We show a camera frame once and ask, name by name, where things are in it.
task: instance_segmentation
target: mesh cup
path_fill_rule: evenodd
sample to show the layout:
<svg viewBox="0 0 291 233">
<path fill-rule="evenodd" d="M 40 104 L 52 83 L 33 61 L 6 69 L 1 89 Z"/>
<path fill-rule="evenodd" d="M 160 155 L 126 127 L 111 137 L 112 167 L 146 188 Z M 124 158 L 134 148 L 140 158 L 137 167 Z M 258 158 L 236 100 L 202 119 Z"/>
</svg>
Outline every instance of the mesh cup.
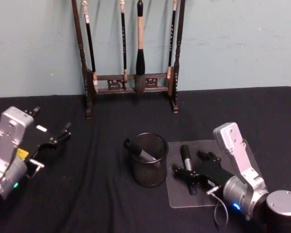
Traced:
<svg viewBox="0 0 291 233">
<path fill-rule="evenodd" d="M 161 184 L 167 175 L 168 143 L 154 133 L 140 134 L 133 141 L 156 159 L 147 162 L 134 154 L 130 154 L 132 173 L 136 182 L 144 187 L 155 187 Z"/>
</svg>

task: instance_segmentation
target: metal cylinder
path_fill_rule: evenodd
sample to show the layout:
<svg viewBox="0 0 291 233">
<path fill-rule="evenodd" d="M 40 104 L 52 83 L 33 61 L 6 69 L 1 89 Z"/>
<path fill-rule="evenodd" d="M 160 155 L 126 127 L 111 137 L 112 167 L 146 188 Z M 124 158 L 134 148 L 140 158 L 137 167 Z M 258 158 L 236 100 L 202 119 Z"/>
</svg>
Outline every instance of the metal cylinder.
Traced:
<svg viewBox="0 0 291 233">
<path fill-rule="evenodd" d="M 278 190 L 266 199 L 267 233 L 291 232 L 291 191 Z"/>
<path fill-rule="evenodd" d="M 26 172 L 26 164 L 16 157 L 0 180 L 0 195 L 3 199 L 7 198 L 9 193 L 13 190 L 14 185 L 20 181 Z"/>
<path fill-rule="evenodd" d="M 188 171 L 192 171 L 192 162 L 191 159 L 185 159 L 184 160 L 184 168 Z"/>
<path fill-rule="evenodd" d="M 237 176 L 233 176 L 224 186 L 223 197 L 225 201 L 231 204 L 237 203 L 242 208 L 246 192 L 247 185 L 241 182 Z"/>
</svg>

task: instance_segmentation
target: wall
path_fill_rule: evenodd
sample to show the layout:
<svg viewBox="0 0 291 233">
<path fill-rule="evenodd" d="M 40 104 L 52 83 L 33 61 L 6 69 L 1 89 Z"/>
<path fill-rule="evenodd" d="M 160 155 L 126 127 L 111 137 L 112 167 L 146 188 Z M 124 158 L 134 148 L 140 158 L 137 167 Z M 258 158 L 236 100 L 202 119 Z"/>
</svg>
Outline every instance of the wall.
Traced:
<svg viewBox="0 0 291 233">
<path fill-rule="evenodd" d="M 120 0 L 88 2 L 97 73 L 122 73 Z M 130 73 L 136 2 L 126 0 Z M 146 71 L 165 72 L 172 0 L 144 5 Z M 80 0 L 78 6 L 90 67 Z M 179 90 L 291 86 L 291 0 L 187 0 L 179 75 Z M 0 97 L 80 93 L 71 0 L 0 1 Z"/>
</svg>

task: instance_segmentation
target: black brush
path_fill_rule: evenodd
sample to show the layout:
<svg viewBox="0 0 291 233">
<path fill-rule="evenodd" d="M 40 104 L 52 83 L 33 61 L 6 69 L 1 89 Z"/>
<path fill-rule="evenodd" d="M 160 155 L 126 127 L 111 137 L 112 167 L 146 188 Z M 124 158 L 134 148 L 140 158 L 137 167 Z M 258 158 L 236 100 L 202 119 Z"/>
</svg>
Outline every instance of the black brush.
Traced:
<svg viewBox="0 0 291 233">
<path fill-rule="evenodd" d="M 87 1 L 83 1 L 82 5 L 84 7 L 84 17 L 85 17 L 85 23 L 86 23 L 86 31 L 87 31 L 87 38 L 88 38 L 88 45 L 89 45 L 89 51 L 91 55 L 91 61 L 92 61 L 92 69 L 93 69 L 93 85 L 95 92 L 98 93 L 98 80 L 97 80 L 97 74 L 96 74 L 96 66 L 95 66 L 95 59 L 94 59 L 94 50 L 93 50 L 93 42 L 92 42 L 92 34 L 91 34 L 91 28 L 89 25 L 89 16 L 88 16 L 88 10 L 87 10 Z"/>
<path fill-rule="evenodd" d="M 138 11 L 138 54 L 136 62 L 135 91 L 138 95 L 143 94 L 146 87 L 146 65 L 144 56 L 144 4 L 142 0 L 137 3 Z"/>
<path fill-rule="evenodd" d="M 168 70 L 167 70 L 167 85 L 171 89 L 172 82 L 170 82 L 171 77 L 171 59 L 173 55 L 173 44 L 174 44 L 174 32 L 175 32 L 175 21 L 176 21 L 176 10 L 177 10 L 177 0 L 173 0 L 173 18 L 171 21 L 171 32 L 170 32 L 170 46 L 169 46 L 169 60 L 168 60 Z"/>
<path fill-rule="evenodd" d="M 126 30 L 125 30 L 125 1 L 121 0 L 121 17 L 122 17 L 122 37 L 123 37 L 123 61 L 124 61 L 124 75 L 123 88 L 127 88 L 127 61 L 126 61 Z"/>
</svg>

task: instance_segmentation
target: brush handle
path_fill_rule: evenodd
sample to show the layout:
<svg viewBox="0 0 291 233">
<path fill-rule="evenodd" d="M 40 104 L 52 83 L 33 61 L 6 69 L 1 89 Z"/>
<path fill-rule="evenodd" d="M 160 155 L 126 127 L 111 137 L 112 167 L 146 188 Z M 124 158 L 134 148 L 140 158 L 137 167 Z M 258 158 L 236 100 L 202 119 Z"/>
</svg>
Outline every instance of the brush handle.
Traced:
<svg viewBox="0 0 291 233">
<path fill-rule="evenodd" d="M 86 22 L 86 31 L 87 31 L 89 51 L 90 51 L 91 61 L 92 61 L 92 69 L 93 69 L 93 73 L 95 73 L 96 72 L 96 66 L 95 66 L 95 58 L 94 58 L 91 27 L 90 27 L 90 24 L 89 24 L 89 16 L 88 16 L 88 10 L 87 10 L 87 1 L 84 0 L 82 2 L 82 5 L 83 5 L 83 8 L 84 8 L 84 17 L 85 17 L 85 22 Z"/>
<path fill-rule="evenodd" d="M 141 0 L 137 3 L 138 11 L 138 54 L 136 62 L 136 74 L 144 75 L 146 71 L 145 56 L 144 56 L 144 4 Z"/>
<path fill-rule="evenodd" d="M 144 49 L 144 4 L 141 0 L 137 3 L 137 11 L 138 11 L 138 49 Z"/>
<path fill-rule="evenodd" d="M 171 59 L 172 59 L 172 55 L 173 55 L 176 10 L 177 10 L 177 0 L 174 0 L 173 18 L 172 18 L 172 21 L 171 21 L 171 33 L 170 33 L 170 47 L 169 47 L 169 61 L 168 61 L 168 66 L 169 67 L 171 67 Z"/>
<path fill-rule="evenodd" d="M 124 60 L 124 72 L 127 72 L 127 60 L 126 60 L 126 30 L 125 30 L 125 1 L 121 0 L 121 17 L 122 17 L 122 37 L 123 37 L 123 60 Z"/>
</svg>

